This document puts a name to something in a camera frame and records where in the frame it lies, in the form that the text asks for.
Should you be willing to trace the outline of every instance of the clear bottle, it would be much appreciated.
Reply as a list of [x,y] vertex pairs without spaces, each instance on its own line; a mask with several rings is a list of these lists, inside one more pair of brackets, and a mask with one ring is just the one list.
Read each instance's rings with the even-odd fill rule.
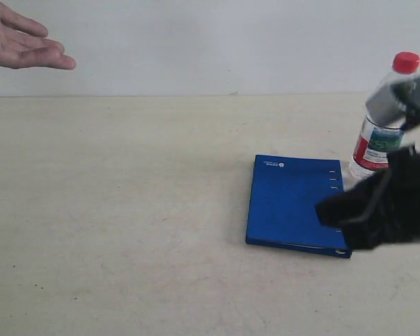
[[[419,65],[420,57],[417,54],[399,52],[393,60],[392,72],[381,80],[379,88],[406,81],[417,72]],[[398,121],[379,127],[367,111],[350,159],[349,170],[354,179],[365,179],[378,169],[388,167],[387,153],[399,149],[403,140],[401,125],[402,122]]]

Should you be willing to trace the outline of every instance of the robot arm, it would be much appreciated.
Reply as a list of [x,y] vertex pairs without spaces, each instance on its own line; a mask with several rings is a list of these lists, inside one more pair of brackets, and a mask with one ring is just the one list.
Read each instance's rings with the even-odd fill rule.
[[[401,117],[406,132],[420,126],[420,77],[380,91],[368,101],[369,111],[380,107],[371,113],[378,126]],[[383,104],[389,93],[393,100]],[[323,225],[342,230],[353,250],[420,243],[420,153],[413,146],[389,153],[388,168],[323,200],[316,205],[316,212]]]

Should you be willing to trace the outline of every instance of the notebook logo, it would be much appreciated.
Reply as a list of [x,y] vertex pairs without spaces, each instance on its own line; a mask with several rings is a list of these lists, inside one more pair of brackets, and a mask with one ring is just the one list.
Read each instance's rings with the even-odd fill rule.
[[285,164],[282,162],[278,163],[278,162],[272,162],[272,161],[265,161],[264,163],[265,165],[271,166],[271,167],[280,167],[280,168],[285,167]]

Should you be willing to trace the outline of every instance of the white wall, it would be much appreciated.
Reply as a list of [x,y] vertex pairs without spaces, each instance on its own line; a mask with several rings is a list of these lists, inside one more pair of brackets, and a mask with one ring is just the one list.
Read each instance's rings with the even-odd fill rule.
[[78,67],[0,69],[0,96],[363,91],[420,54],[420,0],[6,0]]

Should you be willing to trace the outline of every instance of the bottle label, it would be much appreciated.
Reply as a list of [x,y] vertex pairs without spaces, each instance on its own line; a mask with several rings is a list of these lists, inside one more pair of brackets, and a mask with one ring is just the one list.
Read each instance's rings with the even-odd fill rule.
[[403,132],[396,128],[379,128],[367,116],[356,142],[353,159],[363,168],[378,170],[387,168],[387,153],[399,149]]

